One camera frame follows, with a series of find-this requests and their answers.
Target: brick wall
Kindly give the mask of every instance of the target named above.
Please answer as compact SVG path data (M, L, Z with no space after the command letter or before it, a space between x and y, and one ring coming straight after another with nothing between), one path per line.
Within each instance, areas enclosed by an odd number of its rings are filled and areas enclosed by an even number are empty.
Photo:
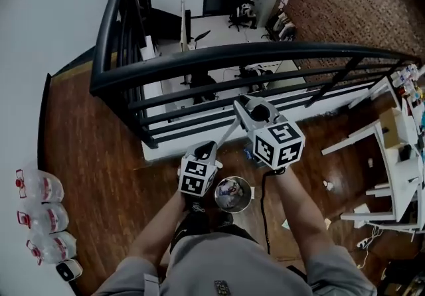
M348 42L425 57L424 1L289 0L286 13L300 41Z

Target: plastic water jug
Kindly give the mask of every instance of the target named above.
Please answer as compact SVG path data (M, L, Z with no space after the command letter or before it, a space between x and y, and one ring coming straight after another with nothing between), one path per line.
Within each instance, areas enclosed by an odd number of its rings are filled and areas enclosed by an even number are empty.
M77 254L76 239L66 231L50 235L31 231L27 248L37 258L38 265L42 262L57 264Z
M30 204L26 210L17 211L18 223L40 234L63 231L68 226L68 214L59 203Z
M17 170L16 186L19 197L38 202L61 202L64 189L59 179L40 170Z

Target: wooden floor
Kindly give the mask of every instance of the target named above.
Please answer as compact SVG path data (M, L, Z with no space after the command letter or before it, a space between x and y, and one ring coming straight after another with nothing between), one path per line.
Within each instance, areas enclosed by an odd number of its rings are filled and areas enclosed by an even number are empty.
M70 216L68 231L77 238L78 261L84 268L77 285L90 295L115 270L137 234L166 203L177 188L180 158L148 165L138 139L98 98L88 93L86 70L53 78L46 114L45 151L47 170L60 178L65 189L63 204ZM332 220L329 232L336 244L345 246L362 264L365 252L356 243L370 236L370 227L359 230L339 219L340 213L361 204L364 191L386 181L381 154L374 138L358 142L325 157L321 149L350 132L376 120L377 111L391 106L383 97L374 106L315 117L299 123L306 136L301 161L294 171L322 210ZM235 216L265 246L260 213L260 181L263 171L245 159L244 141L226 144L218 154L224 169L216 181L230 175L244 177L256 186L256 198L246 211ZM369 168L368 159L373 159ZM329 192L323 180L335 184ZM282 265L303 269L299 251L289 230L281 227L285 216L270 178L265 201L271 253ZM388 200L368 199L373 210L387 211ZM413 258L419 242L408 234L385 232L372 245L364 272L375 284L388 259Z

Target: shoe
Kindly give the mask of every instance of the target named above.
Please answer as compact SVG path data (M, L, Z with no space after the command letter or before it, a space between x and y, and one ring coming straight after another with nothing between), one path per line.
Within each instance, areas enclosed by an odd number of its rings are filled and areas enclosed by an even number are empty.
M220 212L217 216L217 229L233 225L233 215L228 212Z
M190 194L185 194L185 200L185 210L189 210L189 212L205 212L203 199L191 196Z

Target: red label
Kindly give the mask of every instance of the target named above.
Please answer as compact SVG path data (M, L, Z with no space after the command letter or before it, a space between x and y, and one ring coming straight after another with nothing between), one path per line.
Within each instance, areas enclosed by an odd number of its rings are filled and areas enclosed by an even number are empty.
M54 239L54 241L58 244L62 259L66 259L67 249L66 249L65 243L62 240L60 240L60 238L57 238L57 237Z
M56 232L56 219L51 208L47 209L48 217L50 218L50 232Z
M43 182L44 182L44 193L43 193L42 199L46 200L48 198L48 181L47 181L47 178L44 178Z

